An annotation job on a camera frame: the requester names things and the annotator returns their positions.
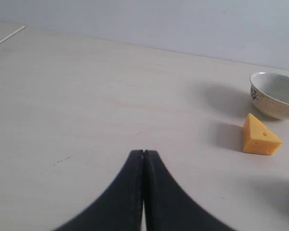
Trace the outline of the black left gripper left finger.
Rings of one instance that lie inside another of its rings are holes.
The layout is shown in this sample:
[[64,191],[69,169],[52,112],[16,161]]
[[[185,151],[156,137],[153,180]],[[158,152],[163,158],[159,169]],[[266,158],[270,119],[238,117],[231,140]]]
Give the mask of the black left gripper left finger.
[[140,231],[144,152],[130,152],[108,188],[80,214],[57,231]]

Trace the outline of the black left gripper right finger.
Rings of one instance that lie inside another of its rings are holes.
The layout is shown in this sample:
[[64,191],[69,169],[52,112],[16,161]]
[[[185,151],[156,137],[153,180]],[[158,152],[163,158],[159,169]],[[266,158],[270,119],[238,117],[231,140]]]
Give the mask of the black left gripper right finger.
[[175,181],[157,151],[144,152],[143,202],[148,231],[232,231]]

